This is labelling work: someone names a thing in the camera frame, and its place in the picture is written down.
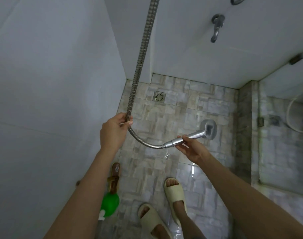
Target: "shower hose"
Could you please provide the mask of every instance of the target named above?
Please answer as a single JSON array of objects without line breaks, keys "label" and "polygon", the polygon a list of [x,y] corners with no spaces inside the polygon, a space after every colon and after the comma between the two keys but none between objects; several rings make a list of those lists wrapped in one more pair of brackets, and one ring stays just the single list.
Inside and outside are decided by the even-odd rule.
[{"label": "shower hose", "polygon": [[[145,23],[142,43],[140,45],[133,84],[132,84],[132,87],[130,90],[130,99],[129,99],[128,105],[127,105],[126,121],[130,120],[130,115],[132,113],[134,100],[135,100],[135,96],[136,96],[136,90],[137,90],[140,74],[142,72],[150,35],[151,35],[152,28],[154,25],[154,20],[155,20],[155,16],[156,16],[156,12],[157,12],[158,3],[159,3],[159,0],[151,0],[150,4],[149,4],[148,15],[147,15],[146,23]],[[128,128],[128,131],[137,141],[139,141],[141,144],[145,145],[146,147],[155,148],[155,149],[165,148],[165,144],[154,145],[154,144],[150,144],[150,143],[144,141],[134,132],[134,130],[131,127]]]}]

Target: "beige slipper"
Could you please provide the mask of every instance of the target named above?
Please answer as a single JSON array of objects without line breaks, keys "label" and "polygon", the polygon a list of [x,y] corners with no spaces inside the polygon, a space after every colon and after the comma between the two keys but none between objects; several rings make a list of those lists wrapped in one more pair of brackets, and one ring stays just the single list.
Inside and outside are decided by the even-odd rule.
[{"label": "beige slipper", "polygon": [[[147,211],[147,213],[140,218],[140,215],[142,214],[142,211],[145,207],[149,207],[149,211]],[[143,227],[144,230],[146,230],[147,232],[151,233],[152,230],[158,225],[161,224],[163,225],[163,227],[166,229],[170,239],[173,239],[169,229],[167,228],[167,226],[165,225],[165,223],[161,220],[161,218],[159,217],[157,211],[150,205],[150,204],[142,204],[139,209],[138,209],[138,218],[140,220],[140,223]]]},{"label": "beige slipper", "polygon": [[171,213],[172,213],[172,216],[173,216],[173,220],[174,220],[174,222],[176,222],[177,225],[181,226],[180,221],[177,218],[177,216],[175,214],[175,211],[173,209],[173,203],[176,202],[176,201],[182,200],[184,202],[185,210],[187,212],[187,205],[186,205],[186,201],[185,201],[184,190],[182,189],[182,186],[181,186],[181,184],[179,183],[178,180],[176,180],[178,182],[178,185],[173,185],[173,186],[167,187],[166,182],[169,179],[176,180],[175,178],[167,178],[165,180],[165,183],[164,183],[165,194],[166,194],[166,197],[169,201],[170,210],[171,210]]}]

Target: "person's left foot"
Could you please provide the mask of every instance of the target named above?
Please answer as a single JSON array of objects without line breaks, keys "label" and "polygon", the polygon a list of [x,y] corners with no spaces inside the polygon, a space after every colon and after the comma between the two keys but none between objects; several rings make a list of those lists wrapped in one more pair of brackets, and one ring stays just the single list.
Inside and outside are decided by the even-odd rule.
[{"label": "person's left foot", "polygon": [[[140,215],[140,218],[142,218],[148,211],[149,211],[149,207],[145,206]],[[158,239],[170,239],[166,229],[161,224],[158,224],[157,226],[155,226],[155,228],[152,230],[151,234],[154,237],[157,237]]]}]

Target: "green plastic object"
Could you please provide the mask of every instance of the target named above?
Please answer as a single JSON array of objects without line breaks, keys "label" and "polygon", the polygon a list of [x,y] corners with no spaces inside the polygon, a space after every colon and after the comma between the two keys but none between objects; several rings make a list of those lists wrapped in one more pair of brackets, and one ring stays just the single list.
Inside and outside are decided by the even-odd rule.
[{"label": "green plastic object", "polygon": [[117,194],[107,193],[102,201],[101,210],[105,210],[104,217],[111,216],[119,205],[119,196]]}]

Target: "drain grate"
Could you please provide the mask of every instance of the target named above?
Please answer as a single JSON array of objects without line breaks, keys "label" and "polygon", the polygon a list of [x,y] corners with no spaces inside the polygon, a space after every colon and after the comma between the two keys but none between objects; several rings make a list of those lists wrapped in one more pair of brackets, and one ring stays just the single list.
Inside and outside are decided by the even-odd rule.
[{"label": "drain grate", "polygon": [[166,93],[155,91],[154,93],[154,101],[164,103]]}]

